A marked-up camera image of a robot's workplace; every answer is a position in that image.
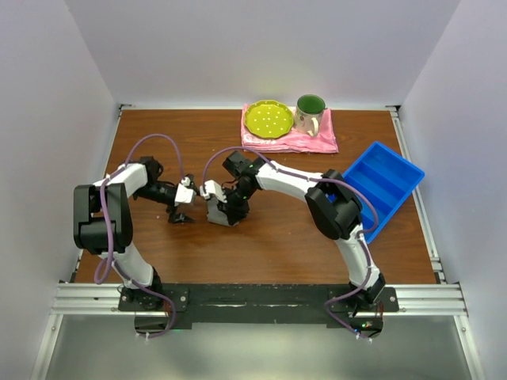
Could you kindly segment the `grey sock black stripes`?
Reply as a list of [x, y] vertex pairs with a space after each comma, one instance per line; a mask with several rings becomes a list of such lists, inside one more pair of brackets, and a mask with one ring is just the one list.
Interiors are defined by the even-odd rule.
[[207, 200], [207, 207], [207, 220], [210, 223], [221, 226], [236, 226], [241, 220], [238, 212], [227, 201], [211, 197]]

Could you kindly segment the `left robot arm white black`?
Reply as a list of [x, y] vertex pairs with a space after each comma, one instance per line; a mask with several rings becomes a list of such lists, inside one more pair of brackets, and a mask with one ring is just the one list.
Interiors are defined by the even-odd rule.
[[178, 183], [160, 180], [163, 166], [153, 157], [142, 157], [120, 165], [116, 171], [93, 184], [74, 189], [74, 243], [100, 258], [93, 281], [103, 284], [111, 271], [123, 281], [121, 294], [127, 302], [136, 302], [145, 310], [171, 311], [162, 282], [154, 267], [142, 257], [133, 242], [130, 199], [144, 198], [166, 206], [171, 223], [193, 219], [177, 210], [196, 197], [192, 174]]

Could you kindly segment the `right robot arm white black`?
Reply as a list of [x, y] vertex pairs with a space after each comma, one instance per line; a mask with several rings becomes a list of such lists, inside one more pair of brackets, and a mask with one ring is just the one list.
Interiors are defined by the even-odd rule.
[[364, 238], [360, 197], [338, 171], [309, 173], [269, 159], [251, 161], [237, 150], [225, 159], [223, 168], [235, 185], [219, 194], [216, 210], [220, 224], [235, 226], [245, 219], [250, 211], [248, 200], [257, 190], [302, 200], [318, 231], [336, 243], [348, 269], [355, 306], [369, 311], [380, 303], [386, 281]]

